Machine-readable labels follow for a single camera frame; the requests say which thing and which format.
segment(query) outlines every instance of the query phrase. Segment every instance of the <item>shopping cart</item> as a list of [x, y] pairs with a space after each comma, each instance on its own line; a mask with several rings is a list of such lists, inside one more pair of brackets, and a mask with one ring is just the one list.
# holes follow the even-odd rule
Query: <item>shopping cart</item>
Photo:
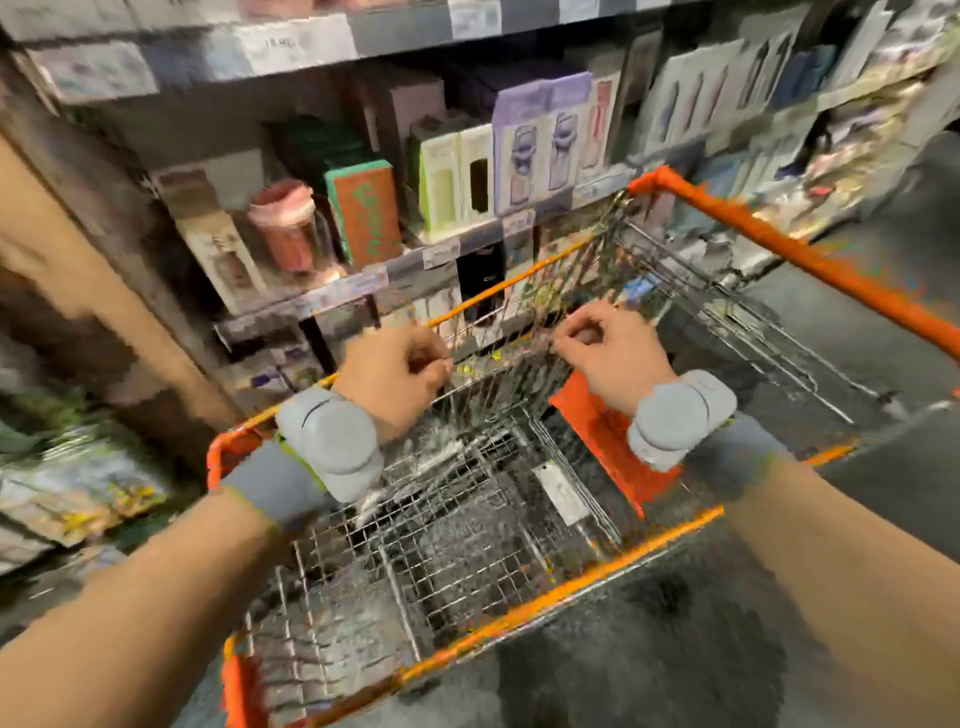
[[[904, 296], [669, 168], [640, 177], [595, 230], [430, 322], [456, 370], [385, 453], [383, 487], [294, 542], [228, 640], [232, 728], [327, 725], [415, 689], [723, 515], [682, 473], [640, 465], [626, 418], [551, 351], [551, 328], [579, 304], [606, 298], [641, 311], [675, 368], [716, 372], [741, 408], [772, 413], [761, 420], [815, 465], [855, 451], [858, 433], [897, 409], [892, 393], [845, 375], [734, 290], [716, 236], [655, 232], [670, 196], [960, 358], [960, 330]], [[267, 436], [274, 413], [215, 440], [211, 487]], [[795, 420], [805, 425], [782, 426]]]

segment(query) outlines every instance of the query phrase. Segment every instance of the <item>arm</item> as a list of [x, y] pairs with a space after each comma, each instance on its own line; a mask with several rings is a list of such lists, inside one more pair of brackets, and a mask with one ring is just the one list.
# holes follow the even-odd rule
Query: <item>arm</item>
[[[676, 379], [639, 315], [590, 303], [557, 329], [558, 353], [632, 416]], [[844, 667], [892, 710], [948, 725], [960, 709], [960, 566], [844, 496], [753, 418], [737, 415], [686, 459], [729, 502], [734, 531], [774, 573]], [[946, 722], [937, 722], [950, 716]]]
[[[381, 442], [405, 432], [450, 369], [425, 329], [389, 329], [348, 349], [336, 390]], [[281, 473], [263, 482], [265, 473]], [[292, 537], [282, 524], [336, 506], [276, 443], [253, 453], [123, 564], [0, 651], [0, 705], [24, 728], [170, 725]]]

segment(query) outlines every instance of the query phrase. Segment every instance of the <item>gray wristband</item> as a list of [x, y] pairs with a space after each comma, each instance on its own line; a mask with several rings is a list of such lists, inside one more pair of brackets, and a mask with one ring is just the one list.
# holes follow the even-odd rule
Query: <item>gray wristband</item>
[[304, 517], [341, 507], [323, 482], [276, 440], [268, 440], [223, 480], [263, 515], [286, 529]]
[[792, 457], [786, 446], [750, 415], [736, 413], [685, 459], [687, 471], [712, 486], [721, 500], [736, 500], [766, 475], [775, 457]]

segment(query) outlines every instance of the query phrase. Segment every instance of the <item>gray concrete floor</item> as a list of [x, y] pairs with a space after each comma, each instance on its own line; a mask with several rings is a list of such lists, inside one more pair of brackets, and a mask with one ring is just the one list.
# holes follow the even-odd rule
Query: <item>gray concrete floor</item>
[[[834, 236], [842, 255], [960, 304], [960, 136], [938, 142], [911, 192]], [[956, 365], [807, 276], [782, 267], [754, 286], [799, 338], [911, 406], [945, 397]], [[852, 497], [954, 559], [960, 420], [943, 415], [830, 474]], [[222, 725], [215, 666], [178, 726]], [[344, 726], [878, 726], [870, 696], [810, 639], [771, 575], [723, 526], [656, 572], [578, 603], [538, 632], [454, 668]]]

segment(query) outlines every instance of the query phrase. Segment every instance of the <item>forearm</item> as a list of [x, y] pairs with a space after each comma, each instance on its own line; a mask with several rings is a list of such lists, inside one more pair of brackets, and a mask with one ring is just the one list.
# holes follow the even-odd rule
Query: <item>forearm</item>
[[[707, 448], [731, 526], [811, 631], [894, 703], [931, 719], [960, 707], [960, 567], [769, 447], [768, 434], [740, 423], [733, 435]], [[709, 479], [711, 458], [693, 460]]]
[[286, 541], [241, 498], [205, 497], [0, 651], [6, 722], [169, 725]]

